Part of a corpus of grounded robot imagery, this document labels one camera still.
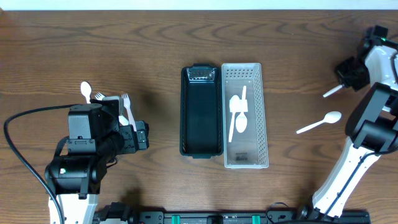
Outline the white plastic spoon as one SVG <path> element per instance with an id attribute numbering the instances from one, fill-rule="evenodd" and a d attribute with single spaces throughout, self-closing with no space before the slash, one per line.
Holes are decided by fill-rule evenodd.
<path id="1" fill-rule="evenodd" d="M 331 111 L 331 112 L 327 113 L 321 121 L 318 121 L 318 122 L 310 124 L 304 128 L 301 128 L 301 129 L 297 130 L 296 133 L 297 134 L 304 133 L 308 130 L 311 130 L 311 129 L 323 124 L 323 123 L 329 123 L 329 124 L 336 123 L 337 121 L 339 121 L 341 119 L 341 117 L 342 117 L 342 114 L 339 111 Z"/>
<path id="2" fill-rule="evenodd" d="M 341 90 L 342 88 L 344 88 L 344 85 L 338 85 L 334 88 L 332 88 L 331 90 L 327 91 L 326 93 L 323 94 L 324 98 L 329 97 L 330 95 L 336 93 L 337 91 Z"/>
<path id="3" fill-rule="evenodd" d="M 231 99 L 229 100 L 229 110 L 232 113 L 231 115 L 231 124 L 229 127 L 229 136 L 228 136 L 228 142 L 232 142 L 233 138 L 233 132 L 234 132 L 234 123 L 235 123 L 235 116 L 236 112 L 239 111 L 240 109 L 240 98 L 238 95 L 233 95 Z"/>
<path id="4" fill-rule="evenodd" d="M 243 92 L 241 100 L 246 100 L 246 86 L 243 86 Z M 240 112 L 238 117 L 236 118 L 236 130 L 239 133 L 243 133 L 248 125 L 248 119 L 243 112 Z"/>
<path id="5" fill-rule="evenodd" d="M 86 102 L 88 104 L 90 104 L 91 92 L 92 92 L 91 85 L 86 81 L 81 82 L 80 91 L 81 91 L 81 94 L 85 97 Z"/>

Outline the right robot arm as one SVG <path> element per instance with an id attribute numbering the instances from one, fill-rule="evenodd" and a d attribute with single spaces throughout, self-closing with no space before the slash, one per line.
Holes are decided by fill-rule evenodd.
<path id="1" fill-rule="evenodd" d="M 325 183 L 290 220 L 291 223 L 370 223 L 368 212 L 344 211 L 365 172 L 383 155 L 397 152 L 397 43 L 388 29 L 366 31 L 356 57 L 335 67 L 341 88 L 370 89 L 349 116 L 345 147 Z"/>

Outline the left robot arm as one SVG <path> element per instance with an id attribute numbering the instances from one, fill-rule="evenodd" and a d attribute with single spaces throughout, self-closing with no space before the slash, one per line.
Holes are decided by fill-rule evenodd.
<path id="1" fill-rule="evenodd" d="M 51 223 L 139 223 L 139 214 L 120 202 L 96 211 L 101 181 L 117 156 L 149 147 L 149 125 L 121 126 L 122 107 L 120 97 L 70 107 L 69 136 L 58 143 L 45 170 L 56 196 L 49 200 Z"/>

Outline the white plastic utensil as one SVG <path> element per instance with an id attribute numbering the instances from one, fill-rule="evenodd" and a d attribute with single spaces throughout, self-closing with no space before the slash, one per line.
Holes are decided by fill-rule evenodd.
<path id="1" fill-rule="evenodd" d="M 123 125 L 123 126 L 127 126 L 129 125 L 129 120 L 124 117 L 123 115 L 119 115 L 119 122 Z"/>

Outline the white plastic fork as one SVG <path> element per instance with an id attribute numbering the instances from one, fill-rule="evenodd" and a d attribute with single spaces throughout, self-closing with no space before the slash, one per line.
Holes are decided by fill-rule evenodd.
<path id="1" fill-rule="evenodd" d="M 127 116 L 128 116 L 129 124 L 132 125 L 134 131 L 137 131 L 136 122 L 135 122 L 135 119 L 134 119 L 133 114 L 132 114 L 132 111 L 131 111 L 131 101 L 130 101 L 130 98 L 129 98 L 129 96 L 128 96 L 127 93 L 122 94 L 122 98 L 123 98 L 123 100 L 124 100 L 124 107 L 125 107 L 125 109 L 126 109 L 126 111 L 127 111 Z"/>
<path id="2" fill-rule="evenodd" d="M 102 93 L 97 93 L 97 94 L 95 95 L 95 98 L 96 98 L 97 100 L 102 100 L 104 97 L 105 97 L 105 96 L 104 96 Z"/>

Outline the black plastic basket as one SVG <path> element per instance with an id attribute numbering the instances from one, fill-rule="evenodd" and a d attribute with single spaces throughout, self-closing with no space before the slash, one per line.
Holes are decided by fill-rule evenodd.
<path id="1" fill-rule="evenodd" d="M 181 71 L 180 153 L 209 159 L 224 151 L 221 73 L 195 63 Z"/>

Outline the white label sticker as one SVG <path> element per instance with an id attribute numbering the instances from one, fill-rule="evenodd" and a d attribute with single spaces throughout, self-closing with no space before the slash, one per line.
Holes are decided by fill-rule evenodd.
<path id="1" fill-rule="evenodd" d="M 237 98 L 230 99 L 229 101 L 229 111 L 235 113 L 246 113 L 248 112 L 248 103 L 247 100 L 240 100 Z"/>

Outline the clear perforated plastic basket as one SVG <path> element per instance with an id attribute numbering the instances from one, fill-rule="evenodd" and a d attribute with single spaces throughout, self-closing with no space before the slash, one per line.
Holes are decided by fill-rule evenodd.
<path id="1" fill-rule="evenodd" d="M 224 63 L 221 66 L 224 125 L 224 166 L 229 169 L 265 169 L 269 166 L 266 110 L 260 63 Z M 248 125 L 243 133 L 236 130 L 236 113 L 232 142 L 228 142 L 231 115 L 229 100 L 241 99 L 246 86 Z"/>

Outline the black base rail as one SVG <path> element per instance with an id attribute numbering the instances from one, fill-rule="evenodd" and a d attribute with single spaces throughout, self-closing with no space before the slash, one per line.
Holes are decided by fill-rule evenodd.
<path id="1" fill-rule="evenodd" d="M 363 210 L 348 210 L 339 218 L 297 218 L 291 208 L 275 208 L 265 212 L 162 212 L 138 211 L 121 202 L 113 202 L 95 212 L 94 224 L 272 224 L 272 223 L 349 223 L 371 224 L 370 214 Z"/>

